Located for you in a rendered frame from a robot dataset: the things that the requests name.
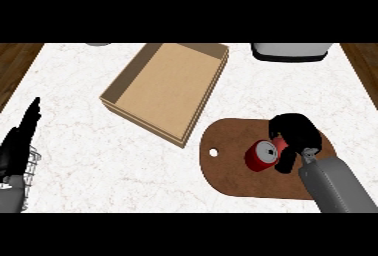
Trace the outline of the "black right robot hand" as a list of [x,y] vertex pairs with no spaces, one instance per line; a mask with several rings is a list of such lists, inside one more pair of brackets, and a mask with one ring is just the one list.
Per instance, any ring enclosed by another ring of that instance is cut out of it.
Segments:
[[276,115],[268,121],[268,138],[280,136],[286,147],[280,151],[279,162],[274,169],[282,174],[289,174],[296,155],[304,149],[317,154],[321,151],[321,136],[308,118],[299,113]]

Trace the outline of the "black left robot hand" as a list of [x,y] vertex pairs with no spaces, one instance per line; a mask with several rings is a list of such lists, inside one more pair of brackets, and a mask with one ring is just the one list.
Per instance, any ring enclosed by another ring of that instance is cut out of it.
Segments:
[[0,182],[5,177],[25,173],[29,145],[39,118],[39,98],[35,98],[25,111],[19,126],[10,129],[0,144]]

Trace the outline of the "red bell pepper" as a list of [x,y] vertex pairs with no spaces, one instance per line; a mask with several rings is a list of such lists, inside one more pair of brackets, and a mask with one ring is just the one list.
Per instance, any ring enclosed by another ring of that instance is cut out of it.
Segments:
[[284,142],[284,139],[282,137],[276,137],[273,140],[273,145],[277,149],[277,153],[282,153],[283,149],[287,147],[287,144]]

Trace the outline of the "brown wooden cutting board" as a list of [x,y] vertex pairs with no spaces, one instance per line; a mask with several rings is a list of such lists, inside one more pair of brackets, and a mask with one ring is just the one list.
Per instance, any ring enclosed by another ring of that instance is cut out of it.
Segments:
[[225,118],[206,128],[199,145],[199,164],[205,179],[224,195],[237,197],[311,200],[302,185],[296,157],[289,174],[268,167],[253,172],[245,153],[258,140],[268,140],[270,120]]

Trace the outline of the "cardboard box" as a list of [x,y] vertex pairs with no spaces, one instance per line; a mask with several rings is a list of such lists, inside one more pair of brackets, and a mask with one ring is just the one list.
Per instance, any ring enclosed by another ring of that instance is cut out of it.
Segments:
[[147,43],[100,95],[107,110],[184,146],[228,57],[218,43]]

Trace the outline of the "red can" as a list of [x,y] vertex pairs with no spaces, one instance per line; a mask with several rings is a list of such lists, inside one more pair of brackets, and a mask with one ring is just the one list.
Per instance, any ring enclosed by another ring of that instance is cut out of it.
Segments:
[[246,150],[243,159],[246,167],[253,172],[270,168],[277,162],[277,149],[273,143],[258,140]]

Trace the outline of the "white and black appliance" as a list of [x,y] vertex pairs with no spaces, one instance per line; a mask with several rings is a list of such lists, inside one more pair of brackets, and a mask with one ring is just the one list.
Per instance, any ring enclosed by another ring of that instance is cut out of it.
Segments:
[[330,43],[252,43],[252,56],[270,62],[315,62],[321,61]]

